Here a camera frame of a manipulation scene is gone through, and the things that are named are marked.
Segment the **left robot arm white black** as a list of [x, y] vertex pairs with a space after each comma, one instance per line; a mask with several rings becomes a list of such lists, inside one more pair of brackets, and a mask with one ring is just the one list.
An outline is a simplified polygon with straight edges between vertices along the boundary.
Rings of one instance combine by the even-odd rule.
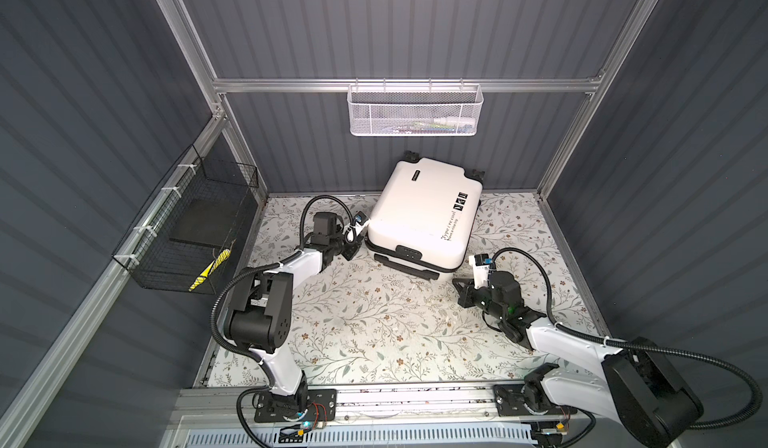
[[219, 345], [255, 361], [267, 375], [269, 392], [297, 398], [306, 376], [285, 347], [292, 322], [293, 294], [333, 260], [351, 260], [359, 251], [370, 218], [359, 211], [344, 225], [332, 212], [318, 212], [304, 245], [287, 258], [242, 270], [227, 293], [226, 313], [212, 315]]

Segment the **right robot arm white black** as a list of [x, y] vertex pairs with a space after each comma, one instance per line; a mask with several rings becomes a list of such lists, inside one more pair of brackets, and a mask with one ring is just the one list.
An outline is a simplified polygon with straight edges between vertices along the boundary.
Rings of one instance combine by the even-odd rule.
[[463, 308], [477, 308], [489, 326], [513, 344], [556, 356], [528, 373], [522, 388], [498, 397], [533, 415], [557, 408], [608, 418], [646, 447], [665, 447], [704, 413], [702, 402], [660, 353], [610, 347], [565, 332], [543, 312], [526, 306], [508, 272], [455, 278]]

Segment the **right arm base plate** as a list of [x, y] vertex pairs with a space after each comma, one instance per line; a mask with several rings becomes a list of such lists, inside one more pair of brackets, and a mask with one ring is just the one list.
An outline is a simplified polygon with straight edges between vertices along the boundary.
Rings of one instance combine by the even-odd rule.
[[577, 413], [573, 407], [554, 404], [542, 388], [530, 383], [496, 384], [492, 391], [500, 416], [564, 415], [569, 418]]

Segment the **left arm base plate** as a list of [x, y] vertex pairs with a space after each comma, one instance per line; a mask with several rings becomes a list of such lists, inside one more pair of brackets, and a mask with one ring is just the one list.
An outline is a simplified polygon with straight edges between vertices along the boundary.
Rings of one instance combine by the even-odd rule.
[[255, 409], [253, 420], [256, 423], [333, 421], [337, 394], [334, 389], [313, 389], [292, 396], [257, 393], [251, 402]]

